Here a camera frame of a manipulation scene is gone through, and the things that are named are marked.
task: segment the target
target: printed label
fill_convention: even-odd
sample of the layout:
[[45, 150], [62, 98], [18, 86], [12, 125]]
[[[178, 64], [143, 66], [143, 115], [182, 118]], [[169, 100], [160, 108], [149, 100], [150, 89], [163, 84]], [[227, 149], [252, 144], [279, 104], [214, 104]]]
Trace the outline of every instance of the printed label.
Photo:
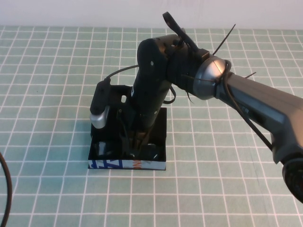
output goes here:
[[166, 168], [166, 162], [142, 161], [142, 160], [89, 160], [92, 169], [159, 169]]

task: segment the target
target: robotic arm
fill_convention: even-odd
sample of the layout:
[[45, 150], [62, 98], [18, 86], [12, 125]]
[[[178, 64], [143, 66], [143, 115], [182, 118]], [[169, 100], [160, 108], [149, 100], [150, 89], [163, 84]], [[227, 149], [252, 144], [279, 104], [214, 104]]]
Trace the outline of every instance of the robotic arm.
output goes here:
[[[155, 122], [174, 84], [201, 100], [217, 98], [236, 109], [272, 150], [273, 161], [284, 165], [288, 189], [303, 202], [303, 99], [230, 72], [229, 61], [199, 49], [168, 12], [163, 17], [176, 35], [140, 43], [134, 85], [112, 86], [110, 77], [97, 85], [90, 108], [97, 155], [111, 157], [118, 150], [129, 159], [155, 158], [162, 145]], [[251, 120], [271, 133], [271, 143]]]

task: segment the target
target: cutting mat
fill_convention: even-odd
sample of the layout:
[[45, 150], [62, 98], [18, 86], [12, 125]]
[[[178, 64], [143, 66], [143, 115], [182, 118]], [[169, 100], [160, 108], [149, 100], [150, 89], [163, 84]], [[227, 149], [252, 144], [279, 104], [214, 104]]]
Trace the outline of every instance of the cutting mat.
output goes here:
[[[96, 84], [136, 64], [165, 29], [0, 26], [0, 150], [13, 181], [8, 227], [302, 226], [280, 164], [224, 103], [177, 91], [167, 169], [88, 170]], [[228, 29], [187, 29], [213, 51]], [[303, 97], [303, 31], [234, 30], [218, 56], [236, 74]], [[113, 77], [132, 85], [136, 70]], [[0, 213], [6, 201], [0, 176]]]

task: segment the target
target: black cord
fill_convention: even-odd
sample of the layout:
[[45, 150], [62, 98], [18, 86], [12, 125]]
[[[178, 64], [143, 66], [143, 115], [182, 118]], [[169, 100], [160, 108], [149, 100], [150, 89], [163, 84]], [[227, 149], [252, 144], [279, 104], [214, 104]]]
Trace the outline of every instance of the black cord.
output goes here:
[[3, 168], [3, 172], [5, 174], [5, 178], [6, 178], [6, 184], [7, 184], [7, 190], [8, 190], [8, 197], [6, 200], [6, 207], [5, 207], [5, 211], [4, 211], [4, 215], [3, 215], [3, 219], [1, 222], [1, 226], [0, 227], [5, 227], [6, 223], [9, 219], [9, 212], [10, 212], [10, 207], [11, 207], [11, 198], [12, 198], [12, 183], [11, 183], [11, 178], [10, 178], [10, 173], [9, 173], [9, 168], [4, 160], [4, 157], [2, 156], [2, 154], [0, 153], [0, 162]]
[[113, 75], [115, 75], [115, 74], [117, 74], [117, 73], [123, 72], [123, 71], [125, 71], [125, 70], [130, 70], [130, 69], [133, 69], [133, 68], [137, 68], [137, 67], [139, 67], [139, 65], [133, 65], [133, 66], [129, 66], [129, 67], [126, 67], [126, 68], [117, 70], [116, 72], [113, 72], [113, 73], [109, 74], [109, 75], [106, 77], [106, 79], [111, 78]]
[[171, 104], [171, 103], [173, 103], [173, 102], [176, 100], [177, 94], [176, 94], [175, 89], [171, 86], [171, 87], [170, 87], [170, 90], [171, 90], [171, 92], [172, 92], [174, 98], [173, 98], [172, 100], [169, 100], [169, 101], [165, 101], [165, 100], [164, 100], [164, 101], [163, 101], [164, 104]]
[[233, 96], [231, 95], [230, 89], [228, 88], [227, 85], [227, 80], [230, 76], [230, 70], [232, 67], [232, 64], [230, 61], [226, 60], [227, 65], [226, 65], [226, 70], [224, 72], [223, 75], [223, 88], [224, 91], [226, 93], [226, 95], [229, 97], [229, 99], [231, 100], [233, 107], [235, 108], [235, 110], [240, 114], [240, 116], [244, 119], [244, 121], [251, 127], [251, 129], [253, 129], [253, 131], [260, 137], [260, 139], [268, 146], [268, 148], [270, 150], [272, 150], [272, 144], [268, 141], [268, 139], [260, 132], [259, 129], [257, 129], [257, 127], [251, 122], [251, 120], [248, 118], [248, 116], [246, 116], [244, 114], [244, 112], [240, 109], [239, 105], [236, 103], [235, 99], [233, 98]]

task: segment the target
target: white wall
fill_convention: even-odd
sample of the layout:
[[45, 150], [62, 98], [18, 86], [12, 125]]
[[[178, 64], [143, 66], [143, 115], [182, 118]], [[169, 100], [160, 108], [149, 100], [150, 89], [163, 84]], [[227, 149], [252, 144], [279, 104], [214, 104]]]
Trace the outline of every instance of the white wall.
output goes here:
[[0, 0], [0, 24], [303, 29], [303, 0]]

